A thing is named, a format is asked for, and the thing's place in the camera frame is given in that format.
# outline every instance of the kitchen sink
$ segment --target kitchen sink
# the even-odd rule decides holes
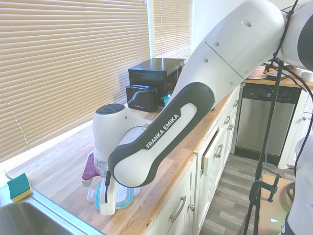
[[[84,221],[34,192],[31,197],[0,207],[1,235],[102,235]]]

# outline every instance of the sponge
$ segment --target sponge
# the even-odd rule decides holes
[[[18,202],[33,193],[25,173],[10,180],[7,184],[10,189],[10,198],[13,202]]]

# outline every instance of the teal object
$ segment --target teal object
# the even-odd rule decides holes
[[[96,206],[96,208],[99,210],[100,209],[100,205],[99,205],[99,194],[100,194],[100,188],[101,188],[101,183],[98,184],[98,187],[97,187],[97,192],[96,192],[96,198],[94,200],[94,205]],[[133,192],[134,192],[134,189],[133,188],[128,188],[127,190],[129,190],[129,198],[124,202],[124,203],[116,203],[116,206],[115,208],[118,210],[118,209],[121,209],[123,207],[126,207],[128,206],[132,200],[133,200]]]
[[[164,104],[167,105],[168,101],[170,100],[170,98],[172,97],[172,94],[168,94],[164,97],[162,97],[161,99],[163,99]]]

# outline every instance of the stainless steel dishwasher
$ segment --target stainless steel dishwasher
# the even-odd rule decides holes
[[[243,87],[235,154],[259,159],[268,122],[274,86],[246,84]],[[279,87],[268,136],[267,161],[279,162],[300,89]]]

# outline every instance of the window blinds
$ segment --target window blinds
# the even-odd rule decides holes
[[[0,1],[0,161],[126,103],[150,58],[144,0]]]
[[[154,0],[156,57],[188,59],[192,53],[192,0]]]

